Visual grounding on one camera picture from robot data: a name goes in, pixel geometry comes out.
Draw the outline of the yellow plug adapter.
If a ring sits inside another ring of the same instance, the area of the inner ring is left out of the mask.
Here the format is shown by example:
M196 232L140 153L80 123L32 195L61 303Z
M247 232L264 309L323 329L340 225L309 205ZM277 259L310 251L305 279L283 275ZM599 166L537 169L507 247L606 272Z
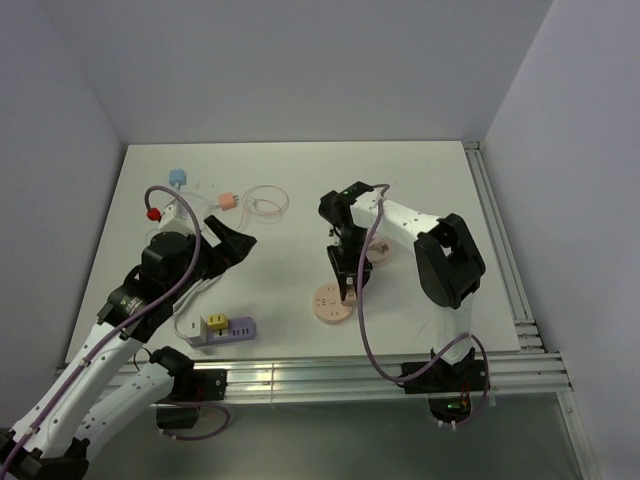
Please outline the yellow plug adapter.
M222 331L229 327L229 318L223 313L209 315L205 318L207 327L212 331Z

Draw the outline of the blue plug adapter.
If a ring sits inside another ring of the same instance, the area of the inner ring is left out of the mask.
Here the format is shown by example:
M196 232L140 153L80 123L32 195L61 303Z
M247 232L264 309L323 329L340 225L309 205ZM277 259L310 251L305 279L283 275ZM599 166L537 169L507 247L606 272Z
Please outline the blue plug adapter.
M183 169L172 169L168 176L169 186L180 191L187 184L187 174Z

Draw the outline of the purple power strip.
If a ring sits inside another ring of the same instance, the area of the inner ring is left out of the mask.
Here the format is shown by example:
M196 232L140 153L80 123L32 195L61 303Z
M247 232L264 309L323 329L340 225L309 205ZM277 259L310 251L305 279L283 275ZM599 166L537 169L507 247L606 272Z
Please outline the purple power strip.
M232 343L239 343L256 338L257 328L252 317L239 317L229 320L229 327L226 330L212 332L207 327L207 340L203 344L189 344L192 348L204 348L210 346L220 346Z

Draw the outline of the white plug adapter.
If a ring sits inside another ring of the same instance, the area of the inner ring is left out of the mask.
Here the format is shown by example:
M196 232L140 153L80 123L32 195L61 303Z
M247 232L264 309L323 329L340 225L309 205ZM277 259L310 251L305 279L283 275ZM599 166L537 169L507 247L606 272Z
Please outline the white plug adapter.
M185 337L189 344L203 344L207 340L207 324L205 320L202 317L188 320Z

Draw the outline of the brown pink plug adapter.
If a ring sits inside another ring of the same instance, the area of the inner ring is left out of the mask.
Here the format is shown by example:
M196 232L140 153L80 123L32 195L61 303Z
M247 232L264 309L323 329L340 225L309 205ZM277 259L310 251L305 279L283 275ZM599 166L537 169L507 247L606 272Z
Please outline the brown pink plug adapter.
M342 304L353 307L357 303L357 292L353 285L349 285L346 288L344 299Z

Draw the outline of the round pink power socket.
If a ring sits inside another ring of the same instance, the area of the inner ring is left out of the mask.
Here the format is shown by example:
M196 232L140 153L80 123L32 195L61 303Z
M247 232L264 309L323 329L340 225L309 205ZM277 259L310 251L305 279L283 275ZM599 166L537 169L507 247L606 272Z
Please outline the round pink power socket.
M337 283L319 287L312 297L312 308L316 318L327 325L339 325L349 319L353 307L342 303Z

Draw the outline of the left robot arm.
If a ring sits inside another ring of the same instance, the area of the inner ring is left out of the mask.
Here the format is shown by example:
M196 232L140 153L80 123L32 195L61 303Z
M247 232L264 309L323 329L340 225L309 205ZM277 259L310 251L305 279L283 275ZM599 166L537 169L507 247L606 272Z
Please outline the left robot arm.
M121 367L174 313L197 284L242 262L256 245L214 216L199 227L156 234L141 260L112 291L84 345L45 396L1 432L1 473L18 479L81 479L102 444L141 410L167 397L183 399L195 386L193 361L171 347L106 399L100 397Z

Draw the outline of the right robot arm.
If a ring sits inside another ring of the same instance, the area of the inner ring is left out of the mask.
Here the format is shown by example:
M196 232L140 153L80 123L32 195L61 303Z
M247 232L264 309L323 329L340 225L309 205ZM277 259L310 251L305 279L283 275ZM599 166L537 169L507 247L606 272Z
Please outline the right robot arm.
M337 237L337 243L327 247L327 255L340 300L345 302L354 295L365 353L382 378L403 385L433 370L435 383L452 390L466 379L467 367L477 351L487 356L471 328L474 294L486 265L461 216L416 211L388 200L385 194L389 188L388 184L371 186L358 181L320 199L318 213ZM363 289L373 271L367 252L378 233L414 254L420 287L438 314L432 358L404 376L393 376L383 369L366 333Z

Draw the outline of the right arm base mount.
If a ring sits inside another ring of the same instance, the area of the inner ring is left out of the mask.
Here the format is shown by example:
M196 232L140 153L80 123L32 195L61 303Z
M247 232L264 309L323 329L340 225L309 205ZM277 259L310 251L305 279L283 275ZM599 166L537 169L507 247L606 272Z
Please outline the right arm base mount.
M438 360L421 376L398 386L407 395L425 394L436 425L455 429L486 406L491 384L488 364L471 352L455 366Z

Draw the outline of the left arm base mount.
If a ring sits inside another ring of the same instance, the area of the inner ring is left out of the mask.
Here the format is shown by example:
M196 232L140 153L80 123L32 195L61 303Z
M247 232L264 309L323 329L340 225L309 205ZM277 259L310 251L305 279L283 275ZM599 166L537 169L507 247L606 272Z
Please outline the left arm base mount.
M173 441L200 442L227 430L232 424L232 414L222 404L227 384L228 371L222 368L196 369L179 375L170 393L154 403L159 435ZM212 431L195 433L198 421L211 412L221 416L221 423Z

